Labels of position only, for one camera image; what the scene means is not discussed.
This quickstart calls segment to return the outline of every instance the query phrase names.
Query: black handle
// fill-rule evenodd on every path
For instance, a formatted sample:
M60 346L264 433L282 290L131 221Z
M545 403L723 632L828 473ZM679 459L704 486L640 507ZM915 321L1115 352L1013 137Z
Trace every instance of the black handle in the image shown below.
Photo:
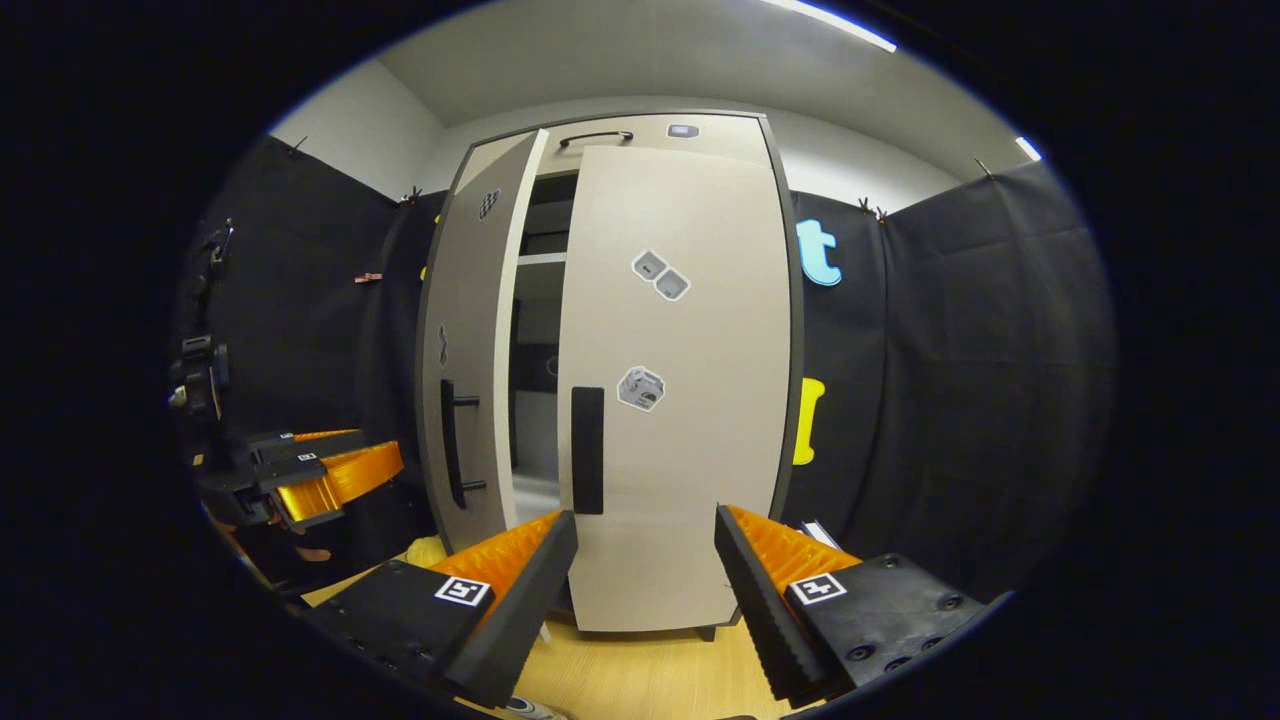
M621 135L623 142L635 137L635 133L627 132L625 129L613 129L609 132L589 132L586 135L575 135L573 137L566 137L564 140L561 141L561 147L568 147L568 143L573 142L575 140L582 140L584 137L600 137L604 135Z
M604 388L576 387L570 396L573 512L604 514Z
M453 495L453 502L462 510L466 510L467 498L463 493L474 489L484 489L485 482L462 482L462 469L458 466L458 430L453 421L453 409L460 405L477 406L480 405L480 398L474 395L456 396L453 395L453 383L442 379L440 424L444 427L444 466L449 471L449 493Z

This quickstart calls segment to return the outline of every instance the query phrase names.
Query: cabinet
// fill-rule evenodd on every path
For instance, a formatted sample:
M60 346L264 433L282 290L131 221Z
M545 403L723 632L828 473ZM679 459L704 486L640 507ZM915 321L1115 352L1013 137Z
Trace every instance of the cabinet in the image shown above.
M474 146L420 313L421 446L445 547L573 509L580 629L730 621L713 510L781 511L803 366L796 251L762 115L591 118Z

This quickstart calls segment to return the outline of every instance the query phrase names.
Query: orange ridged pad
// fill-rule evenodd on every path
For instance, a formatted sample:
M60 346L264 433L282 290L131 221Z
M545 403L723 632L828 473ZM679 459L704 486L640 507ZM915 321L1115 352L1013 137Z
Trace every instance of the orange ridged pad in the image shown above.
M550 530L552 523L556 521L559 514L561 511L557 510L536 520L512 528L506 533L497 534L462 552L456 552L445 557L428 568L428 570L454 578L489 583L493 588L493 605L489 606L489 611L480 619L480 624L476 625L479 628L493 615L494 609L502 602L511 585L516 583L516 578L524 571L525 565L529 564L529 559L534 556L534 551L541 544L543 538L547 537L547 532Z
M774 523L732 505L726 507L733 514L737 527L746 536L755 556L760 559L760 565L764 566L778 594L786 593L787 585L796 580L835 573L861 562L852 555L828 547L782 523Z

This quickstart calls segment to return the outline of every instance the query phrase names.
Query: wooden floor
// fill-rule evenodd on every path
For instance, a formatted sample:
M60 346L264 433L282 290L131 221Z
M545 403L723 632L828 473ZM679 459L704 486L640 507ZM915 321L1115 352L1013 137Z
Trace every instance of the wooden floor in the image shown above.
M396 556L420 568L444 557L434 537L420 538ZM364 574L303 600L316 606ZM580 633L552 620L547 626L552 642L534 643L515 694L567 710L576 720L718 720L740 715L777 720L799 711L773 700L745 621L717 628L714 642L703 641L694 630ZM479 710L518 720L506 710Z

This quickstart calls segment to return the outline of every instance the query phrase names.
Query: black curtain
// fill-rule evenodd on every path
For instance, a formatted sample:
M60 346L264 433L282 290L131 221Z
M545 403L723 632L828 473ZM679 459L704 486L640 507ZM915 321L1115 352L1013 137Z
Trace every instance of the black curtain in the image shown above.
M223 398L227 430L243 437L361 428L371 442L402 442L406 473L348 503L346 516L314 525L301 538L279 528L237 530L273 579L334 582L402 552L413 538L435 529L417 469L416 433L392 432L378 410L380 404L396 405L388 397L398 389L371 384L357 373L358 348L379 342L388 329L399 332L403 323L394 309L407 302L406 292L413 295L416 318L416 293L401 275L411 272L417 283L425 261L399 268L387 259L389 252L415 254L396 238L421 234L403 232L421 229L406 217L430 202L401 208L301 150L291 152L289 145L264 137L228 176L195 228L197 243L227 218L236 228L225 277L209 300L209 331L215 342L227 343L230 361L232 389ZM419 241L421 258L429 242L430 234ZM356 283L366 272L383 272L393 287ZM404 347L412 347L411 336ZM396 382L411 378L412 355L394 361L404 363ZM412 402L411 380L403 402ZM288 533L287 543L280 533ZM300 562L289 544L325 548L333 557Z
M827 263L835 286L804 283L804 377L826 392L813 418L814 457L791 469L782 521L818 520L840 537L858 498L879 418L884 374L884 241L876 214L792 192L797 223L818 220L836 237Z
M1107 275L1039 163L893 213L883 236L883 402L838 537L986 602L1027 577L1096 474L1117 368ZM820 313L806 306L806 331Z

